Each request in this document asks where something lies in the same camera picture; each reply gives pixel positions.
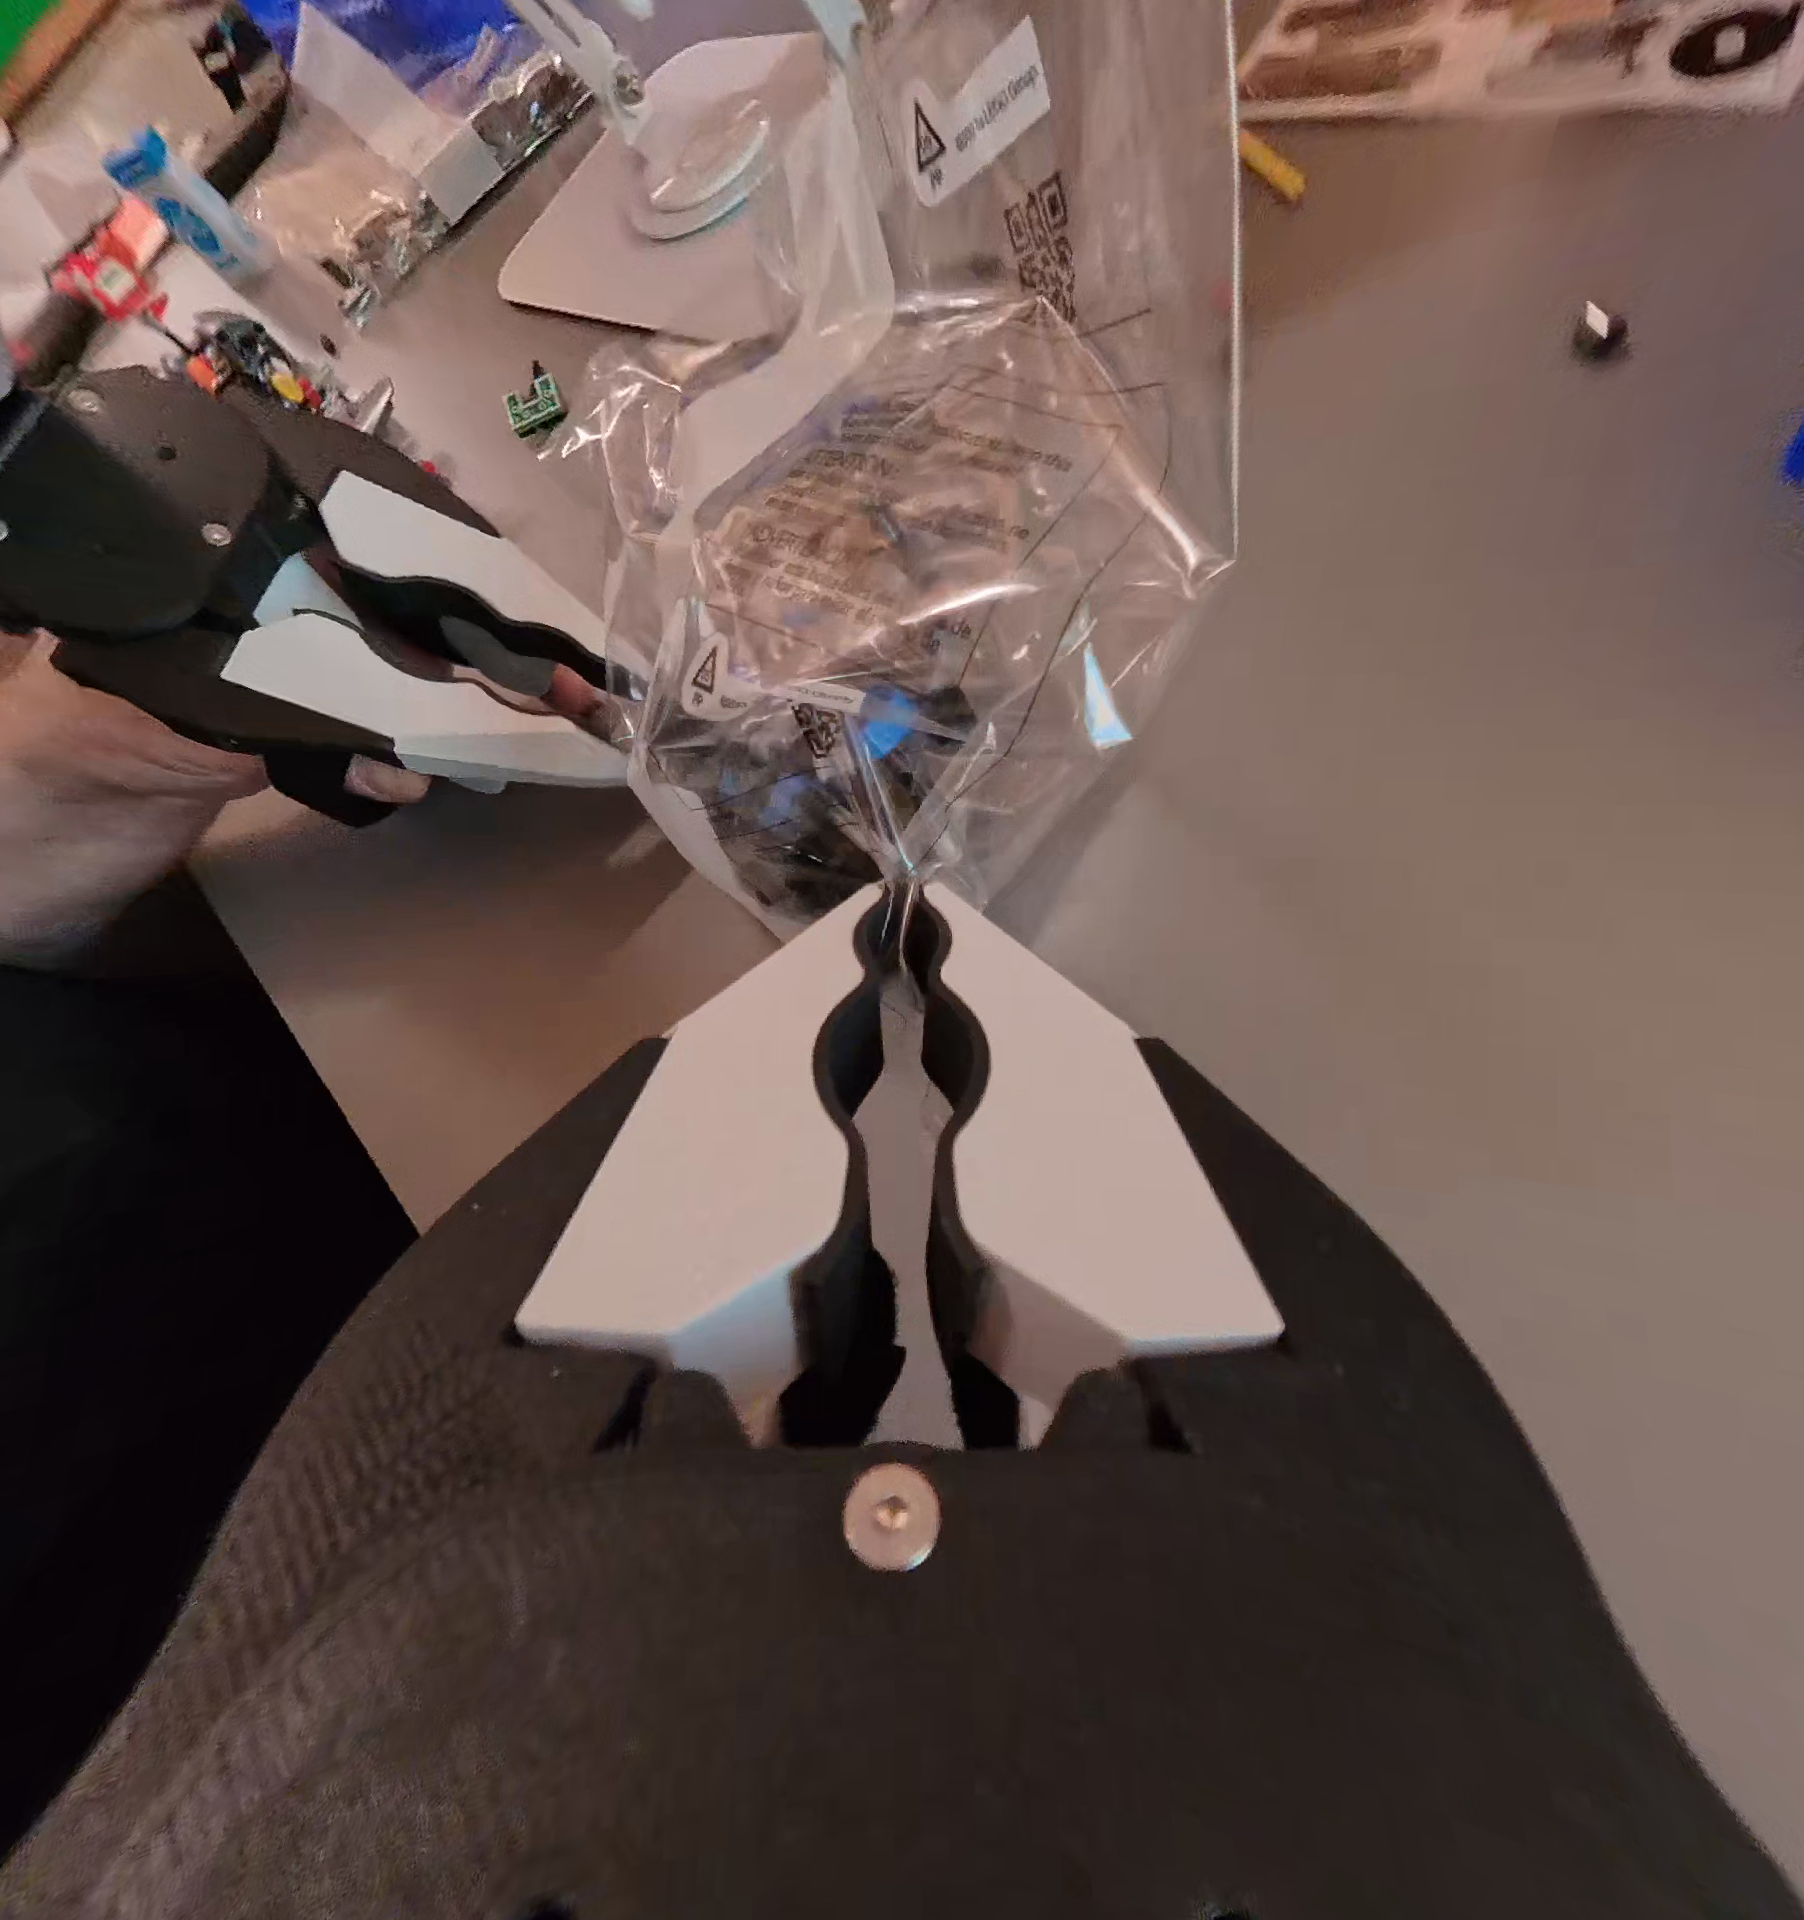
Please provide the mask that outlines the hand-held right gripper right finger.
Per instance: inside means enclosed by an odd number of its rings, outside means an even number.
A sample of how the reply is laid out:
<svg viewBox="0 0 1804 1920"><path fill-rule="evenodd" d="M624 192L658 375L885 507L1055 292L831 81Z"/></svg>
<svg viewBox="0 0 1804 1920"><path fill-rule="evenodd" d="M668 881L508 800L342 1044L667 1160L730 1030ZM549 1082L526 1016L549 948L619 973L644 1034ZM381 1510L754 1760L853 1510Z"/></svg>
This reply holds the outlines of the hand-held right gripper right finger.
<svg viewBox="0 0 1804 1920"><path fill-rule="evenodd" d="M1259 1279L1143 1044L954 886L909 903L930 1146L924 1311L964 1450L1022 1445L1072 1381L1253 1352Z"/></svg>

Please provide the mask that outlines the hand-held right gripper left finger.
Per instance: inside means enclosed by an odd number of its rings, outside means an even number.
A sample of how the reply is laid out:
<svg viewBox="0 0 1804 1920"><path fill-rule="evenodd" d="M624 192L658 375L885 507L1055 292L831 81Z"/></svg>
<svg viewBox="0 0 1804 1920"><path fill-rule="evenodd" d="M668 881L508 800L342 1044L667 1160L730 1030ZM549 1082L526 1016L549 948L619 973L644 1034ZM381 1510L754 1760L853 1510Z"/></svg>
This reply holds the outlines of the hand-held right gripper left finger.
<svg viewBox="0 0 1804 1920"><path fill-rule="evenodd" d="M888 925L872 881L658 1044L516 1302L522 1340L706 1374L787 1445L872 1433L907 1365L853 1130Z"/></svg>

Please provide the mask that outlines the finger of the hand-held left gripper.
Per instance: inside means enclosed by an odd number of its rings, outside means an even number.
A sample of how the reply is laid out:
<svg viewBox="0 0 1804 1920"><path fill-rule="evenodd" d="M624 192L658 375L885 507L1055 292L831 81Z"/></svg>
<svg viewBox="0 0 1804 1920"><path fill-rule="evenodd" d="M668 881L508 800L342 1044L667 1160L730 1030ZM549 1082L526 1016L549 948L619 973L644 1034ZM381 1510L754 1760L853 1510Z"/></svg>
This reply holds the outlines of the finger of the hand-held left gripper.
<svg viewBox="0 0 1804 1920"><path fill-rule="evenodd" d="M389 750L463 789L619 789L624 750L580 718L533 708L472 666L447 666L394 633L294 554L235 640L220 684L381 736Z"/></svg>
<svg viewBox="0 0 1804 1920"><path fill-rule="evenodd" d="M606 624L549 568L500 532L447 520L365 475L336 475L318 502L336 572L411 644L458 653L447 624L472 627L508 662L609 677Z"/></svg>

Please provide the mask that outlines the clear plastic bag lego pieces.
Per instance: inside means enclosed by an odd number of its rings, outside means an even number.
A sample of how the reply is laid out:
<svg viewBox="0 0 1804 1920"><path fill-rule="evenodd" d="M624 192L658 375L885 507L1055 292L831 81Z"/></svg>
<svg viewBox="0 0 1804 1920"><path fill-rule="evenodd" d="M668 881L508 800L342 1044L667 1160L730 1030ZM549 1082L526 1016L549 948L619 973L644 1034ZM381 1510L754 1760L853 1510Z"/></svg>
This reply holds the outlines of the clear plastic bag lego pieces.
<svg viewBox="0 0 1804 1920"><path fill-rule="evenodd" d="M767 118L767 328L589 370L632 789L772 938L984 903L1242 544L1229 5L843 5Z"/></svg>

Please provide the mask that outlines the grey lego model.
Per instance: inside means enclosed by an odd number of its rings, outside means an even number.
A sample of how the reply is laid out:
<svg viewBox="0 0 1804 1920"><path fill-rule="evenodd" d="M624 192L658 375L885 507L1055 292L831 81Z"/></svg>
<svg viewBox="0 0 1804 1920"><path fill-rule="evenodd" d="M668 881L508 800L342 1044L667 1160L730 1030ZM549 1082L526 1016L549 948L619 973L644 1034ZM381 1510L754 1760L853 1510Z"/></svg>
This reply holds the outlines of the grey lego model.
<svg viewBox="0 0 1804 1920"><path fill-rule="evenodd" d="M167 370L210 400L248 392L289 415L336 421L368 442L394 425L394 382L378 375L368 387L351 387L326 333L318 338L318 353L301 353L244 312L204 312L186 333L167 322L148 328L167 341Z"/></svg>

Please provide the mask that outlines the lego sticker sheet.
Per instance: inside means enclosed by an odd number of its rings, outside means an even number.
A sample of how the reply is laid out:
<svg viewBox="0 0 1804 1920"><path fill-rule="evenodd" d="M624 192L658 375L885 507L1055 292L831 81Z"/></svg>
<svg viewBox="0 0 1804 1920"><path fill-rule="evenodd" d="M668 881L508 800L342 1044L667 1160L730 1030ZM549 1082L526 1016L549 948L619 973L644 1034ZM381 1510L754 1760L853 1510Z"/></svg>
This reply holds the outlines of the lego sticker sheet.
<svg viewBox="0 0 1804 1920"><path fill-rule="evenodd" d="M1249 118L1770 112L1804 0L1307 0L1236 57Z"/></svg>

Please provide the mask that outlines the person's left hand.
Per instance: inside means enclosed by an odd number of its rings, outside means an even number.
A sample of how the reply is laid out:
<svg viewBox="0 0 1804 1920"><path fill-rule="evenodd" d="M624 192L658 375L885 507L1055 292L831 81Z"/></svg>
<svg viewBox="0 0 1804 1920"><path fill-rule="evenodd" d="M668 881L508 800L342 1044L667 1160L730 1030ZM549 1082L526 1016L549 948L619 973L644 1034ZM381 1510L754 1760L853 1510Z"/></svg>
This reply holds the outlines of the person's left hand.
<svg viewBox="0 0 1804 1920"><path fill-rule="evenodd" d="M61 966L164 881L260 760L176 736L0 633L0 966Z"/></svg>

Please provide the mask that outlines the small red box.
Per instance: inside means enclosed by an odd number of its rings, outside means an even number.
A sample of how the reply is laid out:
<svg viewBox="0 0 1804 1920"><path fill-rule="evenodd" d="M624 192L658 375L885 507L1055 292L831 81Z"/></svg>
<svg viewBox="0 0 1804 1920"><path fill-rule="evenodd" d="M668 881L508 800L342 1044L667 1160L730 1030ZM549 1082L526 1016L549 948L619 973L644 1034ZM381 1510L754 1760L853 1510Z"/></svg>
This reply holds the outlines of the small red box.
<svg viewBox="0 0 1804 1920"><path fill-rule="evenodd" d="M157 288L153 269L167 249L167 222L122 194L111 217L96 217L48 272L48 292L96 312L104 322L164 322L167 292Z"/></svg>

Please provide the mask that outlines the blue white packet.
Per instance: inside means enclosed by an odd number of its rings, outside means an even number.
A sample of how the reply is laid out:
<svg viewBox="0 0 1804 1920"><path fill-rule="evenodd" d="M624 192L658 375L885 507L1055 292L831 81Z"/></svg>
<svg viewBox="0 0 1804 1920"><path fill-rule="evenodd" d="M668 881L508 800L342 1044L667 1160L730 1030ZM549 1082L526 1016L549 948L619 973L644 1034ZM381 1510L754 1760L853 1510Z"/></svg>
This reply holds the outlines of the blue white packet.
<svg viewBox="0 0 1804 1920"><path fill-rule="evenodd" d="M128 142L111 146L104 174L125 194L148 202L164 231L220 276L248 285L272 269L260 231L244 222L235 202L164 142L157 126L139 126Z"/></svg>

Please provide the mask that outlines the white book stand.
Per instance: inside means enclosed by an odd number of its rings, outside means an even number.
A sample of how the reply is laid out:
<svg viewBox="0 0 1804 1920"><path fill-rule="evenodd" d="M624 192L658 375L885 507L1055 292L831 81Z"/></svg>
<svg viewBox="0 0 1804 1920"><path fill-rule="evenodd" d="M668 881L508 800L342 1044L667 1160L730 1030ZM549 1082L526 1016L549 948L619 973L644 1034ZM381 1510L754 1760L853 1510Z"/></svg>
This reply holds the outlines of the white book stand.
<svg viewBox="0 0 1804 1920"><path fill-rule="evenodd" d="M582 5L514 5L589 89L601 142L500 269L500 301L689 341L888 317L853 134L869 5L639 73Z"/></svg>

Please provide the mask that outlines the clear bags of parts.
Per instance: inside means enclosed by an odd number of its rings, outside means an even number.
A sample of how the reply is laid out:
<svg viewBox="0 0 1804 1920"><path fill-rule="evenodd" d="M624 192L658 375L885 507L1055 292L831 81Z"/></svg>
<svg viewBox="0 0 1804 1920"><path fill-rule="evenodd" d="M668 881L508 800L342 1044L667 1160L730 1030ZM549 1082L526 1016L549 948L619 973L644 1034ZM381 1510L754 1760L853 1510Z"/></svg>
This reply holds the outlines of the clear bags of parts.
<svg viewBox="0 0 1804 1920"><path fill-rule="evenodd" d="M516 164L596 99L500 0L244 0L289 89L368 154L428 158L454 126Z"/></svg>

